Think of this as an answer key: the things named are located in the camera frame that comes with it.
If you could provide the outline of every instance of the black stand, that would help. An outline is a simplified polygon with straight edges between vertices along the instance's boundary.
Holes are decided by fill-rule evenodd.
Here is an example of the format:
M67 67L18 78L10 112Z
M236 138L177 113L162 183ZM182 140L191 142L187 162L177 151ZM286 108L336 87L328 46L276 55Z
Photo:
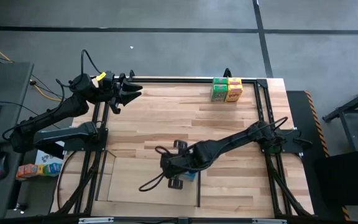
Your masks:
M358 205L358 152L316 161L324 201L329 205Z

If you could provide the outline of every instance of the wooden tabletop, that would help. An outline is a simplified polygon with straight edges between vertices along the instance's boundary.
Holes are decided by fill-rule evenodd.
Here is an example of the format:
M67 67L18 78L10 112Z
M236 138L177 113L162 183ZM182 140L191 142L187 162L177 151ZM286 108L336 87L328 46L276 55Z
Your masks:
M287 116L282 129L293 122L285 85L280 78L268 80L275 119ZM141 83L142 96L125 107L120 114L109 112L107 127L108 156L103 170L94 216L136 217L273 217L272 199L264 155L255 143L221 155L201 172L201 207L196 207L197 181L184 182L182 190L169 189L168 180L149 192L138 188L161 173L160 155L155 146L174 151L173 141L181 139L193 144L207 139L221 139L242 131L258 121L254 87L244 84L237 103L211 103L211 84L205 83ZM265 100L262 106L267 118ZM93 106L86 115L74 119L73 125L90 121ZM69 161L62 174L62 204L75 190L83 163L83 152ZM313 213L305 172L299 157L282 154L287 185L293 195ZM281 190L277 186L280 208L284 212ZM85 189L83 206L87 198ZM54 200L51 212L57 210Z

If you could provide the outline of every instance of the green box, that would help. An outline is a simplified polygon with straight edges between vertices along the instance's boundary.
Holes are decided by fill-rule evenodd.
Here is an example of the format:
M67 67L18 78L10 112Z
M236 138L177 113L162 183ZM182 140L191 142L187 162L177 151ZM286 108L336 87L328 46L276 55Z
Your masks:
M227 92L227 85L212 85L211 102L224 102Z
M228 80L227 78L213 78L212 80L212 85L227 85L228 84Z

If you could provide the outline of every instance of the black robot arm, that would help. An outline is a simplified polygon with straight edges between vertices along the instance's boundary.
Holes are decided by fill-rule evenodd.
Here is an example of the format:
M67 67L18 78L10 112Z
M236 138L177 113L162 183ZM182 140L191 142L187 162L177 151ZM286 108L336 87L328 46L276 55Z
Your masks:
M205 170L221 154L253 141L258 142L262 149L279 146L285 142L285 138L279 136L271 128L267 128L272 125L264 121L258 121L246 130L226 138L217 141L199 141L178 154L171 153L162 147L157 147L156 151L161 154L160 166L163 176L172 178L187 171L198 172Z
M93 78L97 79L98 87L93 84ZM37 132L65 118L73 118L86 114L89 110L87 102L93 104L100 102L108 103L112 112L119 114L121 110L118 108L118 105L123 104L125 106L140 96L141 92L139 90L142 89L139 85L129 83L124 74L121 74L119 79L115 80L114 74L111 72L102 73L98 77L90 77L83 73L73 81L70 81L70 85L63 85L58 80L57 82L62 88L68 87L73 93L72 96L66 100L62 99L56 108L47 110L45 113L34 118L30 117L14 127L9 138L14 151L20 153L27 152L33 150L34 146L49 143L52 139L53 141L59 141L70 138L92 138L97 135L96 128L92 127L91 129L88 128L87 131L76 129L76 131L81 133L74 133L75 131L70 128L59 130L58 133L37 134Z

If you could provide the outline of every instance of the concrete floor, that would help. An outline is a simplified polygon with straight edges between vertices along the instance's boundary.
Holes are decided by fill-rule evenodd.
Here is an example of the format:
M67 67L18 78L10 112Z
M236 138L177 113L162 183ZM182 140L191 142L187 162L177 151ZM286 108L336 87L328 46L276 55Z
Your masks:
M259 6L265 29L358 30L356 0L259 0ZM252 0L0 0L0 24L258 28ZM310 91L319 117L358 93L358 35L266 34L265 38L273 76L284 78L288 90ZM57 93L55 78L66 82L79 75L82 49L101 70L115 73L133 69L137 75L212 77L229 67L237 77L267 76L258 34L0 31L0 50L16 62L35 63L34 75ZM90 64L85 68L94 74ZM25 105L43 112L57 102L29 87ZM68 119L59 125L70 123ZM350 151L339 121L321 124L330 155ZM32 201L27 214L46 213L43 205L51 196L45 192L42 202ZM347 208L351 219L358 221L358 207Z

